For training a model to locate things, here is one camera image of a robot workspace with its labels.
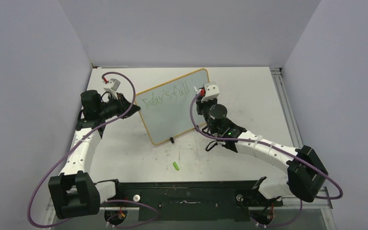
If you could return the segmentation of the yellow framed whiteboard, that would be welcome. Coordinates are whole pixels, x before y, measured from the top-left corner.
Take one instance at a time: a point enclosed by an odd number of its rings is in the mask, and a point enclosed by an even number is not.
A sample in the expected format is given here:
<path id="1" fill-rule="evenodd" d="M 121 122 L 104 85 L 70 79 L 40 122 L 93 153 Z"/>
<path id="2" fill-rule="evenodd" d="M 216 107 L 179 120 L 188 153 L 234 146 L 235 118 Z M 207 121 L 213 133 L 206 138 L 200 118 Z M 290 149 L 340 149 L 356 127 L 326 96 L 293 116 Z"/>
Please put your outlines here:
<path id="1" fill-rule="evenodd" d="M 160 145 L 192 129 L 190 105 L 196 90 L 209 82 L 206 69 L 198 69 L 136 95 L 135 104 L 153 145 Z"/>

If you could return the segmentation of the green marker cap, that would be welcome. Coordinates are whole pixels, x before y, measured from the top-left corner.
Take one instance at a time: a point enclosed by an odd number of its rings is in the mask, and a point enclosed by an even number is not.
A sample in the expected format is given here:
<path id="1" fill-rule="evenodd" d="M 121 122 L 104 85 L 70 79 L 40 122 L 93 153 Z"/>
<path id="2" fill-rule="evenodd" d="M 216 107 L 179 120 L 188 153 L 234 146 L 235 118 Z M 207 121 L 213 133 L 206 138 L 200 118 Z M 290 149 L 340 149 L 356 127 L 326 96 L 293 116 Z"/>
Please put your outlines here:
<path id="1" fill-rule="evenodd" d="M 178 164 L 174 161 L 173 163 L 173 166 L 174 166 L 174 168 L 178 171 L 178 170 L 180 170 L 180 168 L 179 168 L 179 166 L 178 166 Z"/>

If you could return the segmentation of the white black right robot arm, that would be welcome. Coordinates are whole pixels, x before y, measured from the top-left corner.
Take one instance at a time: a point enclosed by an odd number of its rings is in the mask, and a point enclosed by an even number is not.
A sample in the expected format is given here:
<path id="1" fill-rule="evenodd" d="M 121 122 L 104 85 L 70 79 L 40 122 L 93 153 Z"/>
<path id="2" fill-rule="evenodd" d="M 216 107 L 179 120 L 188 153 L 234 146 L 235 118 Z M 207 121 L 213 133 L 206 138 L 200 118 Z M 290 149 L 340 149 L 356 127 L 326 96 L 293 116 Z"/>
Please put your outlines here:
<path id="1" fill-rule="evenodd" d="M 194 99 L 196 112 L 203 116 L 207 125 L 200 132 L 213 139 L 213 145 L 265 161 L 283 171 L 284 178 L 263 176 L 252 191 L 252 199 L 258 205 L 286 195 L 294 195 L 305 202 L 313 202 L 328 176 L 328 172 L 315 150 L 276 144 L 262 136 L 236 125 L 227 118 L 227 109 L 217 99 L 203 101 L 203 96 Z"/>

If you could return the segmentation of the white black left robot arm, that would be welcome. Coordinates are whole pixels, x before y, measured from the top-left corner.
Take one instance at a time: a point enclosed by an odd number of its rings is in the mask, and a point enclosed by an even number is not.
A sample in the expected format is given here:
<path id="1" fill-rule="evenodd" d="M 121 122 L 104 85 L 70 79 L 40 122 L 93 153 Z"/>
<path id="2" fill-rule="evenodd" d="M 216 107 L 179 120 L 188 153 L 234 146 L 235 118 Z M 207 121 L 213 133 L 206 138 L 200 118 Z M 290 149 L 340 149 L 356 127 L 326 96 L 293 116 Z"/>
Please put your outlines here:
<path id="1" fill-rule="evenodd" d="M 59 219 L 69 219 L 99 212 L 105 201 L 111 206 L 123 202 L 117 179 L 95 183 L 89 176 L 96 147 L 102 140 L 105 123 L 113 117 L 128 118 L 140 111 L 121 93 L 110 93 L 103 101 L 96 90 L 81 93 L 82 109 L 76 124 L 77 147 L 68 156 L 58 176 L 49 179 L 48 188 Z"/>

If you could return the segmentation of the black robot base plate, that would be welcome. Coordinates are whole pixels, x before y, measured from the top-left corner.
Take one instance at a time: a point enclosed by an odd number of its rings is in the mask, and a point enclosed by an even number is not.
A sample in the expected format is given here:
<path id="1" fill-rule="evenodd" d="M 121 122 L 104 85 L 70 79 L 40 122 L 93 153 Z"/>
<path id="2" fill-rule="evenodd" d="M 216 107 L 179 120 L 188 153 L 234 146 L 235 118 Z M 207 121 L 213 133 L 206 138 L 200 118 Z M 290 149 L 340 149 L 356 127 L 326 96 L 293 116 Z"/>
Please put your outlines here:
<path id="1" fill-rule="evenodd" d="M 288 196 L 267 200 L 256 181 L 149 182 L 116 184 L 116 195 L 102 204 L 107 211 L 138 211 L 138 219 L 159 221 L 248 221 L 271 207 L 286 207 Z"/>

